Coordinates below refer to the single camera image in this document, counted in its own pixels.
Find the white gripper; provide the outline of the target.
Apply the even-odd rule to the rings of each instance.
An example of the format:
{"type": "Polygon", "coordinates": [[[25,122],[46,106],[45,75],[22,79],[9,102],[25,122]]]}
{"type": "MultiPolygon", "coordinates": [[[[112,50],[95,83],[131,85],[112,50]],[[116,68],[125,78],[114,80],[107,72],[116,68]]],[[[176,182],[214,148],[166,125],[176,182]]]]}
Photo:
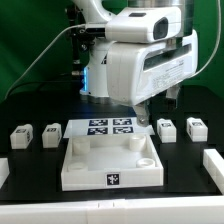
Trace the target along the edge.
{"type": "Polygon", "coordinates": [[[178,83],[194,75],[197,62],[196,31],[184,37],[178,47],[167,42],[114,43],[107,53],[109,97],[122,105],[136,105],[137,124],[147,127],[149,111],[143,101],[165,90],[167,99],[176,100],[178,83]]]}

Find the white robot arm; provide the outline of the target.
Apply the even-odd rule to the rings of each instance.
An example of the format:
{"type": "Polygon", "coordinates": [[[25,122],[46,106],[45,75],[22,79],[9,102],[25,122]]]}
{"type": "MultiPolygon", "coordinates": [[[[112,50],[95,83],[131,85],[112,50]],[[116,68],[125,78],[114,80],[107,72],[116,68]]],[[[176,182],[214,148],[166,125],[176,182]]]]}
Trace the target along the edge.
{"type": "Polygon", "coordinates": [[[84,17],[90,60],[80,93],[95,102],[130,106],[149,125],[149,99],[175,102],[180,83],[196,74],[194,0],[128,0],[119,14],[103,0],[72,0],[84,17]]]}

